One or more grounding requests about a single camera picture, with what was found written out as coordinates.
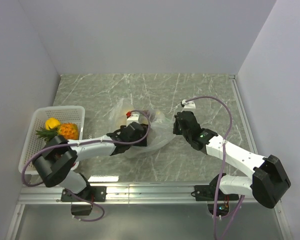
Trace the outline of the clear plastic bag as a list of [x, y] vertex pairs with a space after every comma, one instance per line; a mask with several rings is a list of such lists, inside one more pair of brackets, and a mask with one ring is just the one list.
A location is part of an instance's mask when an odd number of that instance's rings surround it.
[[[133, 105], [127, 98], [121, 98], [110, 111], [108, 122], [110, 131], [113, 132], [119, 129], [121, 125], [124, 125], [127, 119], [126, 113], [133, 109]], [[174, 124], [172, 120], [168, 119], [165, 114], [158, 109], [148, 108], [143, 110], [146, 115], [148, 111], [156, 111], [156, 120], [150, 122], [147, 146], [132, 146], [122, 154], [127, 159], [148, 157], [170, 143], [175, 137], [173, 134]]]

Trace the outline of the orange fruit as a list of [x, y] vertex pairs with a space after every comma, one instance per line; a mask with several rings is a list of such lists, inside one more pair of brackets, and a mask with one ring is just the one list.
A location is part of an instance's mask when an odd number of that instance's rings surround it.
[[40, 128], [36, 131], [36, 135], [39, 139], [43, 139], [45, 142], [49, 142], [54, 137], [62, 136], [66, 140], [78, 140], [79, 129], [74, 123], [60, 123], [49, 125], [46, 128]]

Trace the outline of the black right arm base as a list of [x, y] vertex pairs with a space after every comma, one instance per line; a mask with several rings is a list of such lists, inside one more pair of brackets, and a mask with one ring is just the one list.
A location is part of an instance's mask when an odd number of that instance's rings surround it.
[[[206, 202], [208, 211], [213, 215], [214, 213], [214, 198], [215, 189], [210, 185], [195, 185], [194, 191], [190, 195], [195, 198], [196, 202]], [[218, 191], [218, 199], [216, 205], [216, 214], [221, 218], [230, 214], [230, 201], [238, 201], [238, 194], [224, 194]]]

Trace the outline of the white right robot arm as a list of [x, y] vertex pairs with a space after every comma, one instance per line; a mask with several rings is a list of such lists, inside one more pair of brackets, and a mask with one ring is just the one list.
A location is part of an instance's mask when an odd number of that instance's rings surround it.
[[221, 200], [231, 194], [245, 195], [272, 209], [290, 188], [291, 181], [278, 157], [254, 154], [224, 140], [216, 132], [200, 127], [191, 111], [178, 112], [174, 118], [173, 134], [182, 135], [196, 151], [225, 160], [244, 174], [222, 175], [220, 182], [210, 187], [214, 199]]

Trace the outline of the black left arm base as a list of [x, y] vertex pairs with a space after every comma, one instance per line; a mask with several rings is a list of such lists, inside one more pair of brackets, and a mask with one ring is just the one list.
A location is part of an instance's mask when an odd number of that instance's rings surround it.
[[60, 201], [62, 203], [71, 203], [71, 214], [74, 218], [81, 221], [83, 221], [83, 217], [88, 217], [93, 209], [99, 209], [101, 215], [96, 220], [100, 220], [104, 217], [105, 210], [99, 203], [106, 201], [106, 194], [106, 186], [87, 186], [79, 193], [63, 189]]

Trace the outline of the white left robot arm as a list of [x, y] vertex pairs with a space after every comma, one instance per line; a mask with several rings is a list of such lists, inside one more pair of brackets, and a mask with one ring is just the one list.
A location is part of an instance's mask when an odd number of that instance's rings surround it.
[[79, 201], [91, 195], [90, 184], [71, 168], [75, 163], [99, 156], [123, 154], [132, 146], [146, 147], [149, 126], [132, 122], [104, 136], [86, 140], [66, 140], [56, 136], [31, 161], [47, 188], [61, 186]]

